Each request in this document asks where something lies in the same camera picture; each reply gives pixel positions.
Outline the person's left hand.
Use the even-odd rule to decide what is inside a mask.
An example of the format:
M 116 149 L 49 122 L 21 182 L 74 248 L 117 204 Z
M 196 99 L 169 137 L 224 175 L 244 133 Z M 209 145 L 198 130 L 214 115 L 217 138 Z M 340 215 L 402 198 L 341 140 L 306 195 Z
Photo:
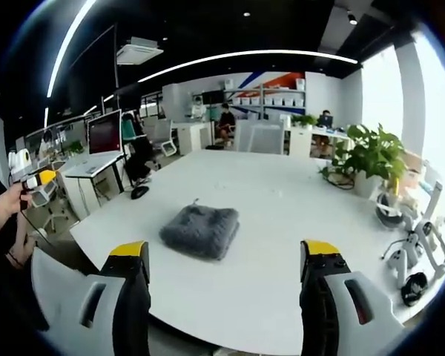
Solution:
M 24 191 L 22 183 L 16 183 L 0 195 L 0 229 L 7 220 L 22 209 L 22 202 L 25 208 L 30 205 L 31 194 Z

